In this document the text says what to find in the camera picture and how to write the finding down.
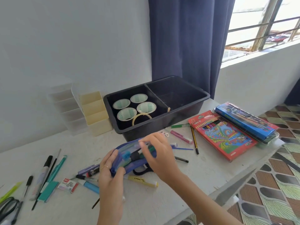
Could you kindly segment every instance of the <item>pencil case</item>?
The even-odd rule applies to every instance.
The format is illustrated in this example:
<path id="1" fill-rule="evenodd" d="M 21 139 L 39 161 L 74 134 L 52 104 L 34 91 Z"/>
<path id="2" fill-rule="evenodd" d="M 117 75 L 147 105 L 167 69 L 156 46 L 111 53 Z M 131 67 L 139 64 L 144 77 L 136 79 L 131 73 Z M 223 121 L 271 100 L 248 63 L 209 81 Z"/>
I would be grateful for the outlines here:
<path id="1" fill-rule="evenodd" d="M 154 146 L 149 142 L 146 142 L 145 144 L 151 155 L 156 157 L 156 150 Z M 119 167 L 124 167 L 126 174 L 128 174 L 130 171 L 147 163 L 139 145 L 139 139 L 121 144 L 116 147 L 116 150 L 118 150 L 118 155 L 112 163 L 110 170 L 112 176 L 115 176 Z"/>

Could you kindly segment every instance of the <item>white table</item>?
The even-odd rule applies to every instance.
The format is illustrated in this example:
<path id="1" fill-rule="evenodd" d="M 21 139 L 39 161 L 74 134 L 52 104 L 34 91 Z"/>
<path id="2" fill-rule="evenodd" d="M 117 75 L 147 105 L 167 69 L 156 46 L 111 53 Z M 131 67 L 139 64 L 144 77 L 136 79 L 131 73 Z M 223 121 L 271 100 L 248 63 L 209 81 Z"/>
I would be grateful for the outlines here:
<path id="1" fill-rule="evenodd" d="M 218 105 L 217 102 L 209 99 L 204 102 L 200 113 L 216 105 Z M 176 131 L 192 139 L 190 128 L 178 128 Z M 170 143 L 177 142 L 181 147 L 193 148 L 193 145 L 188 145 L 171 134 L 168 140 Z M 196 140 L 199 155 L 196 155 L 195 151 L 174 150 L 176 156 L 189 160 L 189 163 L 178 161 L 178 166 L 211 198 L 216 199 L 219 195 L 216 201 L 220 205 L 234 195 L 242 183 L 251 177 L 249 174 L 259 169 L 283 144 L 283 141 L 276 140 L 264 149 L 253 147 L 233 162 L 228 162 L 197 133 Z M 70 136 L 65 131 L 3 152 L 0 154 L 0 186 L 5 185 L 0 189 L 0 195 L 17 181 L 26 182 L 31 174 L 34 174 L 36 178 L 48 155 L 57 155 L 60 148 L 62 153 L 58 162 L 62 155 L 68 155 L 68 158 L 54 179 L 55 181 L 70 178 L 78 170 L 99 163 L 109 150 L 125 142 L 123 136 L 115 131 L 98 137 L 92 137 L 88 133 Z M 124 180 L 126 202 L 120 224 L 177 224 L 192 213 L 186 203 L 156 174 L 150 172 L 144 177 L 158 181 L 159 187 L 154 189 Z M 19 198 L 23 189 L 21 186 L 14 196 Z M 38 202 L 34 211 L 31 211 L 33 202 L 28 199 L 27 195 L 17 224 L 96 224 L 97 222 L 99 204 L 93 210 L 91 207 L 98 199 L 98 195 L 83 186 L 78 186 L 73 194 L 56 190 L 48 203 Z"/>

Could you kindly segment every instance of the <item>scissors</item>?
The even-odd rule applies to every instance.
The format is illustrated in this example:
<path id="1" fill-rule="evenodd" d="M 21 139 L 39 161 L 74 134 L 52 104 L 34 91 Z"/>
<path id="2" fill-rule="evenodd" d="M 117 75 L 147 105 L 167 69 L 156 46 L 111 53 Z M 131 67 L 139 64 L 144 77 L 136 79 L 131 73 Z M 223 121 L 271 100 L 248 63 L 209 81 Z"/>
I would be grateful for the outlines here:
<path id="1" fill-rule="evenodd" d="M 14 197 L 9 197 L 0 204 L 0 223 L 16 209 L 19 202 Z"/>

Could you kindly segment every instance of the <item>tape roll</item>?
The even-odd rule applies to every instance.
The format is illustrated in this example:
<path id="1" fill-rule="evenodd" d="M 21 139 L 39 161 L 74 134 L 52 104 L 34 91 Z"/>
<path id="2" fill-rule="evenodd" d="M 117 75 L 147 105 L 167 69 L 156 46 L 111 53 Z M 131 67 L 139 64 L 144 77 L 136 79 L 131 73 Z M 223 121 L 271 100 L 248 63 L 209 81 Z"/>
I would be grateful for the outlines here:
<path id="1" fill-rule="evenodd" d="M 152 118 L 149 114 L 146 114 L 146 113 L 140 113 L 140 114 L 135 115 L 135 116 L 133 117 L 133 119 L 132 119 L 132 126 L 134 126 L 134 122 L 135 122 L 136 118 L 137 118 L 138 116 L 141 116 L 141 115 L 146 115 L 146 116 L 149 117 L 149 119 Z"/>

